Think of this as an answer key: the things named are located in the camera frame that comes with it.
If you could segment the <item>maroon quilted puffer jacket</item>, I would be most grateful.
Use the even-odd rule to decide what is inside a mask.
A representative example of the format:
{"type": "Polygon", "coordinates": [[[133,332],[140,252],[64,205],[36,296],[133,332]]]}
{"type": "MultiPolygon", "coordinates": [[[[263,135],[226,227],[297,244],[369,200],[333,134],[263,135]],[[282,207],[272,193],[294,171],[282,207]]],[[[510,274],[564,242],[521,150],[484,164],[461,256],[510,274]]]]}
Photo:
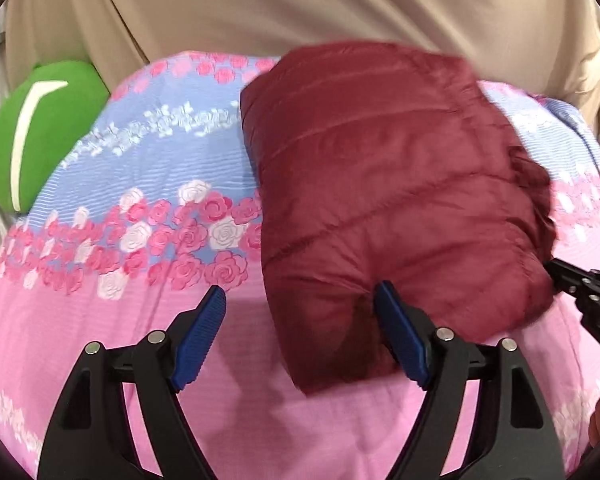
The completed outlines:
{"type": "Polygon", "coordinates": [[[396,370],[379,282],[472,342],[552,304],[550,176],[461,58],[304,47],[251,81],[240,109],[266,298],[301,391],[396,370]]]}

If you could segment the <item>pink blue floral bedsheet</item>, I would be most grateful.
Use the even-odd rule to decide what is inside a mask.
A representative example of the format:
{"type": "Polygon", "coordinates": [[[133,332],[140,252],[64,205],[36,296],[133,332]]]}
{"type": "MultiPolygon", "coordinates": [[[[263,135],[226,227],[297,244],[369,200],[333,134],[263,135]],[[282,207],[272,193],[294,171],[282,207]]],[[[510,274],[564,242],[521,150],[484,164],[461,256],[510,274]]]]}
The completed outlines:
{"type": "Polygon", "coordinates": [[[279,355],[239,95],[268,58],[184,52],[125,81],[0,249],[0,442],[36,474],[84,346],[134,344],[211,285],[227,312],[181,404],[222,479],[380,479],[422,392],[399,376],[308,398],[279,355]]]}

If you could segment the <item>beige curtain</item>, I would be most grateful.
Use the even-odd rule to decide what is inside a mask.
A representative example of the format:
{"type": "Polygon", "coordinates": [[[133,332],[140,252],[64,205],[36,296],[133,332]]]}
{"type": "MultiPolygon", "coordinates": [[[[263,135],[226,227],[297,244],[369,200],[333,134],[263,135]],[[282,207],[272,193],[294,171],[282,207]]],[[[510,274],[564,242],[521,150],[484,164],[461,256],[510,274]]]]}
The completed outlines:
{"type": "Polygon", "coordinates": [[[586,116],[600,105],[594,0],[7,0],[6,66],[93,63],[109,87],[185,51],[277,56],[347,39],[466,58],[484,79],[554,96],[586,116]]]}

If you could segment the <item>green plush pillow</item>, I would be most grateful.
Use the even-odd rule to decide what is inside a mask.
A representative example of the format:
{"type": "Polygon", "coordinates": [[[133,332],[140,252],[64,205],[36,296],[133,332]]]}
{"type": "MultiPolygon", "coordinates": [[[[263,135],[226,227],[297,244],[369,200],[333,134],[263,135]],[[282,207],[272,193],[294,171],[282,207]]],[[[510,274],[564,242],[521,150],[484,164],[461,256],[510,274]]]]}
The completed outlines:
{"type": "Polygon", "coordinates": [[[0,106],[0,208],[26,214],[74,144],[109,100],[96,68],[83,61],[33,67],[0,106]]]}

